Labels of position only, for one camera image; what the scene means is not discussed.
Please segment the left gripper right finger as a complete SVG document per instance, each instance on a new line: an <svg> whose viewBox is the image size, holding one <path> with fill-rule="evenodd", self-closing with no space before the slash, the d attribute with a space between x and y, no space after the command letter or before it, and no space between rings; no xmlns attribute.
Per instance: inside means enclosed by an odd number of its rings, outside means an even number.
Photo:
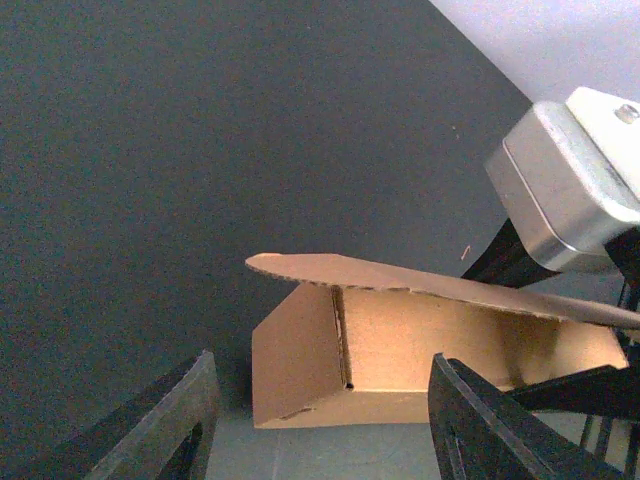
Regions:
<svg viewBox="0 0 640 480"><path fill-rule="evenodd" d="M427 391L442 479L621 479L472 369L438 353Z"/></svg>

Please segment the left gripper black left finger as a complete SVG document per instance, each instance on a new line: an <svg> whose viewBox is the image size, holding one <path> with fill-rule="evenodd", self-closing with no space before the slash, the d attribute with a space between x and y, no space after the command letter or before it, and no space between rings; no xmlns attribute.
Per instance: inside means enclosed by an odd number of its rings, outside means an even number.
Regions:
<svg viewBox="0 0 640 480"><path fill-rule="evenodd" d="M203 351L29 465L31 479L204 479L219 413Z"/></svg>

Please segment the brown cardboard box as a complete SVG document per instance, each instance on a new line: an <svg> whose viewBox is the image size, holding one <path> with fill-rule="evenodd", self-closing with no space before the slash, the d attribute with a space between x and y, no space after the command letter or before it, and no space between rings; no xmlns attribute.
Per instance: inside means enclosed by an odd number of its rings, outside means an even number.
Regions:
<svg viewBox="0 0 640 480"><path fill-rule="evenodd" d="M636 313L337 254L260 253L295 287L253 331L259 429L425 423L436 354L502 391L624 368L614 329Z"/></svg>

